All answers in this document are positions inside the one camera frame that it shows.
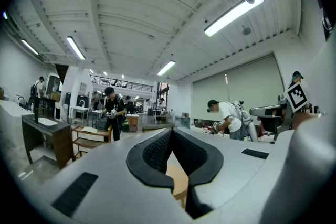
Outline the ceiling tube light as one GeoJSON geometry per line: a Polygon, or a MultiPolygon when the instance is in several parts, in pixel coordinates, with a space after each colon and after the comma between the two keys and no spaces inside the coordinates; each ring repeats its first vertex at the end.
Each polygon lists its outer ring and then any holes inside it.
{"type": "Polygon", "coordinates": [[[39,53],[26,40],[22,39],[21,42],[35,55],[39,55],[39,53]]]}
{"type": "Polygon", "coordinates": [[[246,14],[248,11],[262,4],[264,0],[253,0],[250,4],[247,1],[243,0],[236,4],[234,7],[229,9],[227,12],[219,16],[214,20],[209,26],[204,29],[206,36],[211,37],[221,29],[232,23],[234,20],[240,16],[246,14]]]}
{"type": "Polygon", "coordinates": [[[67,38],[67,42],[70,44],[71,48],[73,49],[73,51],[76,53],[76,55],[79,57],[80,60],[85,60],[84,55],[82,54],[82,52],[80,51],[79,47],[77,46],[76,42],[74,41],[72,36],[68,36],[67,38]]]}
{"type": "Polygon", "coordinates": [[[176,64],[175,61],[170,60],[160,71],[157,73],[158,76],[164,75],[169,69],[171,69],[176,64]]]}

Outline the white counter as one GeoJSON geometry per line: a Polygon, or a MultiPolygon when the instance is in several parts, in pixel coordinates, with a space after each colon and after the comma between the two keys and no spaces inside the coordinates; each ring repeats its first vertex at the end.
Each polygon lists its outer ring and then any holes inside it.
{"type": "Polygon", "coordinates": [[[15,147],[24,147],[22,116],[33,115],[12,101],[0,100],[0,131],[15,147]]]}

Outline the black mezzanine railing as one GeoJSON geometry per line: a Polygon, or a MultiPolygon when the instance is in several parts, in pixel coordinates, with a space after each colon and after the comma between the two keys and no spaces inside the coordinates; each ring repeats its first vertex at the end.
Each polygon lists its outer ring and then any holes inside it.
{"type": "Polygon", "coordinates": [[[119,79],[110,79],[104,78],[100,76],[90,75],[91,82],[93,85],[101,85],[101,86],[109,86],[109,87],[117,87],[123,89],[137,90],[137,91],[145,91],[145,92],[153,92],[153,86],[147,84],[141,84],[136,82],[129,82],[119,79]]]}

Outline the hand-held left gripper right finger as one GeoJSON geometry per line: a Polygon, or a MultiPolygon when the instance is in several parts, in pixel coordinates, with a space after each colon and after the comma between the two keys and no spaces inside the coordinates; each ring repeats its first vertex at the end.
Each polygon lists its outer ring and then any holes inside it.
{"type": "Polygon", "coordinates": [[[272,180],[261,171],[265,160],[247,148],[269,153],[274,146],[174,128],[173,153],[188,174],[186,209],[171,204],[168,219],[260,219],[272,180]]]}

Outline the wooden shelf cart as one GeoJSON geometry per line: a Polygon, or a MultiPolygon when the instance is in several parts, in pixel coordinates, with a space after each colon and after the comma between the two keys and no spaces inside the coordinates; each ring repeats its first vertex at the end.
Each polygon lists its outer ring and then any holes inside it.
{"type": "Polygon", "coordinates": [[[75,148],[75,159],[79,159],[92,149],[103,144],[111,142],[112,127],[107,131],[97,130],[95,133],[90,132],[91,127],[76,127],[72,129],[72,140],[75,148]]]}

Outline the wooden oval table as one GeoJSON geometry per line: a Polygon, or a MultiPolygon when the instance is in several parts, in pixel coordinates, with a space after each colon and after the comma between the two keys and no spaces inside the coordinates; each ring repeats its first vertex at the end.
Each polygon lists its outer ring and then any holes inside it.
{"type": "Polygon", "coordinates": [[[168,165],[166,175],[173,179],[173,197],[181,203],[181,207],[185,209],[187,192],[188,192],[188,176],[179,167],[168,165]]]}

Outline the dark sink cabinet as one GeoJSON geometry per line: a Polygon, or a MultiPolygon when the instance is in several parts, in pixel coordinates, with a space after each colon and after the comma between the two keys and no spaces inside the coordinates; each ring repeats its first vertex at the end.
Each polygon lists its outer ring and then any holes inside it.
{"type": "Polygon", "coordinates": [[[44,116],[23,115],[22,132],[30,164],[34,162],[31,153],[55,161],[60,170],[75,160],[70,124],[44,116]]]}

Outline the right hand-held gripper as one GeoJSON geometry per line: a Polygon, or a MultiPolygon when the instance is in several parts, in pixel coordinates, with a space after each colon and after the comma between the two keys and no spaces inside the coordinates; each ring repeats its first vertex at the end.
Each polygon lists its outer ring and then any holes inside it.
{"type": "Polygon", "coordinates": [[[278,105],[251,108],[249,114],[256,117],[281,117],[279,122],[283,130],[296,129],[306,120],[318,118],[319,114],[306,111],[310,106],[300,82],[290,86],[278,97],[278,105]]]}

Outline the person's right forearm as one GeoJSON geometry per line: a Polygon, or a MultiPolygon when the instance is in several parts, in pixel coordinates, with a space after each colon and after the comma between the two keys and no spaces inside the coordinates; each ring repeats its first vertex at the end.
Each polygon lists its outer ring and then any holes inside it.
{"type": "Polygon", "coordinates": [[[306,113],[306,112],[299,112],[296,113],[292,119],[292,129],[295,130],[299,127],[300,124],[302,124],[304,121],[311,120],[311,119],[317,119],[320,117],[320,114],[312,114],[312,113],[306,113]]]}

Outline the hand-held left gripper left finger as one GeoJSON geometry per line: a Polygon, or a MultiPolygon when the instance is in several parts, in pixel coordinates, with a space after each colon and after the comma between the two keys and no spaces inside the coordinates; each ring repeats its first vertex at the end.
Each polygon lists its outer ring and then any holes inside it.
{"type": "Polygon", "coordinates": [[[193,219],[168,188],[141,183],[126,165],[128,151],[162,129],[98,146],[62,169],[40,191],[51,205],[82,173],[98,178],[72,217],[55,212],[59,223],[81,224],[189,224],[193,219]]]}

